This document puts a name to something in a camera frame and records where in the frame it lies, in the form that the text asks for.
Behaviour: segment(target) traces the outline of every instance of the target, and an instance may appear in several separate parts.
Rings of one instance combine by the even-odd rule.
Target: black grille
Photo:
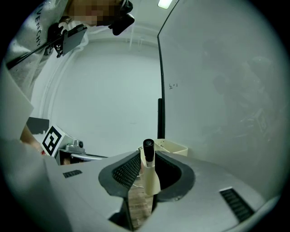
[[[72,177],[72,176],[75,176],[75,175],[79,175],[81,173],[82,173],[81,170],[74,170],[74,171],[70,171],[70,172],[65,172],[65,173],[63,173],[63,175],[64,175],[65,178],[68,178],[68,177]]]
[[[140,155],[113,170],[113,178],[130,189],[140,171]]]
[[[250,208],[250,206],[247,205],[247,203],[233,188],[220,191],[220,194],[225,199],[240,222],[245,221],[254,214],[254,211]]]

